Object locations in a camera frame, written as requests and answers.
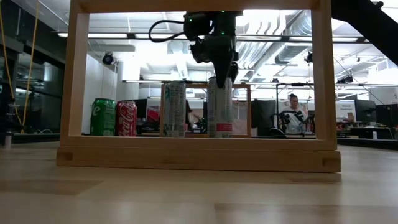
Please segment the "security camera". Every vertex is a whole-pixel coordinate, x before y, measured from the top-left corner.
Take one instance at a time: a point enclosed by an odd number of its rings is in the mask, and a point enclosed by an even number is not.
[[[112,64],[114,64],[116,61],[115,61],[115,59],[114,59],[114,57],[113,57],[113,53],[112,53],[112,52],[106,52],[106,53],[105,53],[105,56],[102,58],[102,62],[103,62],[105,65],[112,65]]]

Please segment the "red soda can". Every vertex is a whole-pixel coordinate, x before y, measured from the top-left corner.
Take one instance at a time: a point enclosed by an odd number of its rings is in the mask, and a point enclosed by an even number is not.
[[[116,136],[135,136],[137,107],[133,101],[119,101],[116,105]]]

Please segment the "green soda can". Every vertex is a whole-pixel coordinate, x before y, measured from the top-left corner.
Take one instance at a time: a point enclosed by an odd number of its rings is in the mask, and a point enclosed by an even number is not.
[[[115,124],[115,101],[105,98],[96,98],[91,111],[90,135],[114,136]]]

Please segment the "can label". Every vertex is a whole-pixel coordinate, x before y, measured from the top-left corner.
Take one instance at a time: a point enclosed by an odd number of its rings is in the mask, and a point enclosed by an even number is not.
[[[185,84],[165,84],[163,136],[182,138],[185,136]]]
[[[216,77],[211,77],[207,91],[208,134],[211,138],[231,138],[232,80],[227,78],[223,88],[217,87]]]
[[[115,110],[114,100],[97,98],[93,103],[90,119],[90,134],[94,136],[114,136]]]
[[[116,135],[136,136],[137,107],[133,101],[120,101],[116,105]]]

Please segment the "cable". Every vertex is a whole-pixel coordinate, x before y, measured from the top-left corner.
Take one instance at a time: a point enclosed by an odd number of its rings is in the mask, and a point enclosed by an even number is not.
[[[178,33],[178,34],[174,34],[173,36],[168,37],[168,38],[164,38],[164,39],[153,39],[153,38],[152,38],[152,30],[153,30],[153,29],[155,28],[155,26],[157,26],[158,24],[161,24],[161,23],[164,23],[164,22],[169,22],[169,23],[174,23],[174,24],[184,24],[184,22],[182,22],[182,21],[173,21],[173,20],[167,20],[167,19],[164,19],[164,20],[155,22],[155,23],[149,28],[149,32],[148,32],[149,40],[152,41],[153,43],[162,43],[162,42],[166,42],[166,41],[172,40],[172,39],[174,39],[174,38],[176,38],[176,37],[178,37],[178,36],[184,34],[184,32],[181,32],[181,33]]]
[[[19,124],[21,125],[22,121],[21,121],[21,118],[19,117],[18,109],[17,109],[17,106],[15,104],[14,90],[12,89],[10,70],[9,70],[9,66],[8,66],[6,38],[4,37],[4,25],[3,25],[3,22],[2,22],[1,0],[0,0],[0,25],[1,25],[2,47],[3,47],[3,51],[4,51],[4,60],[6,61],[6,70],[7,70],[7,76],[8,76],[8,85],[9,85],[10,92],[11,92],[11,97],[12,97],[12,101],[13,101],[12,103],[15,106],[14,107],[15,108],[15,114],[17,115]]]
[[[344,71],[347,73],[347,74],[349,74],[349,72],[347,71],[347,69],[345,69],[345,67],[343,67],[342,66],[342,64],[340,64],[340,62],[336,59],[336,58],[334,58],[335,60],[336,60],[336,62],[340,65],[340,67],[342,68],[342,69],[344,69]],[[362,84],[362,83],[360,83],[359,81],[357,81],[357,79],[355,79],[354,77],[353,77],[353,80],[355,80],[358,84]],[[381,104],[383,104],[383,105],[385,105],[379,98],[377,98],[375,95],[373,95],[365,86],[362,86],[370,95],[372,95],[375,99],[377,99]]]
[[[36,0],[36,18],[35,18],[35,27],[33,30],[33,42],[32,42],[32,52],[30,53],[30,67],[29,67],[29,76],[27,78],[27,86],[26,86],[26,96],[25,96],[25,107],[24,107],[24,120],[22,122],[22,125],[25,126],[25,121],[26,121],[26,109],[27,109],[27,102],[29,100],[29,87],[30,87],[30,77],[32,75],[32,67],[33,67],[33,56],[34,56],[34,50],[35,50],[35,43],[36,43],[36,31],[37,31],[37,22],[39,20],[39,0]]]

